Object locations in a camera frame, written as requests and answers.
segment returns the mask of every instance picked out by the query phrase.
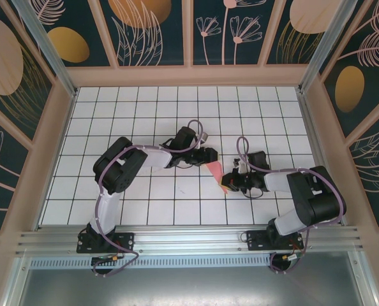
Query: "red object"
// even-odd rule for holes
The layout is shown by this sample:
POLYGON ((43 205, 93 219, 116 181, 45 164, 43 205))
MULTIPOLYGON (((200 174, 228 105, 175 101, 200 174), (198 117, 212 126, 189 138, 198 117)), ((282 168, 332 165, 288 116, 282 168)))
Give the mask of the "red object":
MULTIPOLYGON (((206 166, 208 167, 209 171, 212 173, 218 184, 221 185, 221 180, 223 176, 222 164, 219 161, 214 161, 212 163, 206 164, 206 166)), ((221 186, 221 188, 225 194, 228 193, 228 190, 225 187, 221 186)))

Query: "purple cable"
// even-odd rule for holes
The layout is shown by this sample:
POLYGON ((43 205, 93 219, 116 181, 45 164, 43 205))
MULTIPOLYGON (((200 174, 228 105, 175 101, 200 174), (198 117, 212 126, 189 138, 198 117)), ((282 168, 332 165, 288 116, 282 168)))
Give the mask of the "purple cable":
MULTIPOLYGON (((314 175, 315 177, 318 177, 320 180, 323 181, 324 184, 327 185, 328 188, 331 189, 332 193, 334 193, 334 195, 336 196, 337 198, 337 201, 338 201, 338 205, 340 206, 340 211, 339 211, 339 214, 338 214, 338 217, 335 218, 334 220, 331 220, 331 221, 328 221, 328 222, 323 222, 323 223, 318 223, 318 225, 331 225, 331 224, 336 224, 337 222, 339 222, 341 220, 341 218, 343 217, 343 212, 344 212, 344 204, 343 204, 343 199, 341 198, 340 194, 338 193, 337 189, 325 178, 323 177, 323 175, 317 173, 317 172, 314 172, 313 170, 310 170, 310 169, 305 169, 305 168, 290 168, 290 169, 280 169, 280 170, 268 170, 268 169, 262 169, 262 168, 258 168, 256 166, 253 166, 252 164, 250 164, 245 156, 248 154, 248 150, 249 150, 249 141, 246 139, 246 137, 244 136, 240 136, 237 141, 236 141, 236 149, 238 151, 238 155, 239 157, 242 159, 242 161, 244 163, 246 163, 249 167, 251 167, 252 169, 255 169, 255 170, 258 170, 260 172, 266 172, 266 173, 274 173, 274 172, 300 172, 300 171, 304 171, 304 172, 307 172, 307 173, 310 173, 312 175, 314 175), (239 142, 240 140, 243 139, 245 142, 246 142, 246 150, 245 150, 245 155, 241 153, 241 150, 239 149, 239 142)), ((311 226, 308 226, 307 228, 304 228, 302 230, 300 230, 300 232, 302 231, 307 231, 309 230, 310 228, 313 228, 315 227, 316 224, 314 225, 311 225, 311 226)))
MULTIPOLYGON (((253 166, 252 164, 250 164, 247 160, 246 160, 246 155, 248 154, 248 151, 249 151, 249 141, 248 139, 246 139, 246 137, 244 136, 240 136, 237 141, 236 141, 236 149, 238 151, 238 155, 239 157, 242 159, 242 161, 244 163, 246 163, 249 167, 251 167, 252 169, 255 169, 255 170, 258 170, 258 171, 261 171, 261 172, 266 172, 266 173, 274 173, 274 172, 296 172, 296 171, 304 171, 304 172, 307 172, 307 173, 310 173, 312 175, 314 175, 315 177, 318 177, 320 180, 323 181, 323 183, 325 185, 327 185, 327 187, 329 187, 331 189, 331 191, 334 193, 334 195, 336 196, 337 198, 337 201, 338 201, 338 205, 340 207, 340 211, 339 211, 339 214, 338 214, 338 217, 336 217, 334 220, 331 220, 331 221, 328 221, 328 222, 323 222, 323 223, 318 223, 318 225, 320 226, 325 226, 325 225, 331 225, 331 224, 336 224, 337 222, 339 222, 341 220, 341 218, 343 217, 343 212, 344 212, 344 204, 343 204, 343 199, 341 198, 340 194, 338 193, 337 189, 325 178, 323 177, 322 175, 320 175, 319 173, 317 172, 314 172, 313 170, 310 170, 310 169, 305 169, 305 168, 290 168, 290 169, 281 169, 281 170, 267 170, 267 169, 262 169, 262 168, 259 168, 259 167, 256 167, 256 166, 253 166), (245 154, 242 154, 241 153, 241 150, 239 149, 239 142, 242 140, 245 141, 246 143, 246 150, 245 150, 245 154)), ((303 254, 306 253, 306 248, 307 248, 307 243, 308 243, 308 240, 309 240, 309 230, 313 227, 315 227, 317 224, 314 224, 314 225, 311 225, 311 226, 308 226, 307 228, 304 228, 302 230, 300 230, 300 232, 302 231, 307 231, 307 234, 306 234, 306 243, 304 244, 304 249, 303 249, 303 254)), ((271 254, 271 258, 270 258, 270 261, 269 261, 269 268, 273 271, 273 272, 278 272, 280 271, 280 269, 276 268, 275 266, 272 265, 272 261, 273 261, 273 257, 276 255, 276 252, 271 254)), ((301 259, 298 260, 298 262, 296 262, 296 264, 291 267, 291 269, 289 269, 289 272, 294 270, 294 268, 299 264, 301 259)))
MULTIPOLYGON (((188 127, 190 126, 190 124, 192 122, 197 122, 198 125, 199 125, 199 128, 200 128, 200 134, 199 135, 202 135, 202 133, 204 132, 204 127, 202 125, 202 123, 199 121, 199 120, 196 120, 196 119, 193 119, 191 121, 188 122, 188 127)), ((163 150, 163 151, 166 151, 166 152, 169 152, 169 153, 184 153, 184 152, 187 152, 189 150, 192 150, 194 149, 200 142, 201 142, 201 139, 202 137, 198 137, 198 140, 195 142, 194 145, 188 147, 187 149, 183 149, 183 150, 170 150, 170 149, 166 149, 166 148, 163 148, 163 147, 157 147, 157 146, 154 146, 154 145, 132 145, 130 147, 127 147, 125 148, 123 151, 121 151, 120 153, 118 153, 118 155, 116 155, 112 160, 111 162, 109 162, 109 164, 105 167, 105 169, 103 170, 103 172, 101 173, 100 175, 100 178, 99 178, 99 181, 98 181, 98 185, 99 185, 99 189, 100 189, 100 194, 98 196, 98 199, 96 201, 96 206, 94 207, 94 218, 96 220, 96 225, 98 227, 98 230, 99 230, 99 233, 100 235, 110 244, 110 245, 113 245, 115 248, 117 248, 118 250, 120 251, 123 251, 125 253, 130 253, 130 254, 134 254, 135 257, 131 260, 129 260, 127 263, 125 263, 123 266, 121 266, 120 268, 116 269, 116 270, 112 270, 110 271, 109 273, 106 273, 106 274, 99 274, 97 271, 96 271, 96 267, 102 263, 102 261, 99 261, 97 262, 94 266, 93 266, 93 272, 96 274, 96 276, 100 276, 100 277, 106 277, 106 276, 112 276, 112 275, 115 275, 117 273, 119 273, 121 270, 123 270, 124 268, 126 268, 128 265, 130 265, 132 262, 134 262, 137 258, 138 258, 138 253, 135 252, 135 251, 132 251, 132 250, 129 250, 129 249, 126 249, 124 247, 121 247, 120 245, 118 244, 115 244, 113 241, 111 241, 109 238, 106 237, 106 234, 104 234, 102 228, 101 228, 101 225, 100 225, 100 222, 99 222, 99 205, 100 205, 100 200, 101 200, 101 197, 103 195, 103 178, 104 176, 106 175, 108 169, 123 155, 125 155, 125 153, 127 153, 128 151, 132 150, 132 149, 145 149, 145 148, 149 148, 149 149, 156 149, 156 150, 163 150)))
MULTIPOLYGON (((302 250, 302 254, 303 254, 303 255, 305 255, 305 253, 306 253, 307 243, 309 242, 309 233, 310 233, 310 229, 308 229, 307 232, 306 232, 306 241, 304 242, 304 248, 303 248, 303 250, 302 250)), ((276 254, 277 254, 276 252, 272 253, 272 254, 271 254, 271 258, 270 258, 270 260, 269 260, 269 268, 270 268, 274 273, 278 273, 278 272, 283 272, 284 274, 289 273, 289 272, 293 271, 293 270, 299 265, 299 263, 300 263, 300 261, 301 261, 301 259, 302 259, 302 258, 299 258, 299 260, 294 264, 294 266, 291 267, 290 269, 288 269, 287 272, 286 272, 286 271, 282 271, 282 270, 280 270, 279 268, 275 267, 275 266, 272 264, 272 263, 273 263, 273 258, 274 258, 274 256, 275 256, 276 254)))

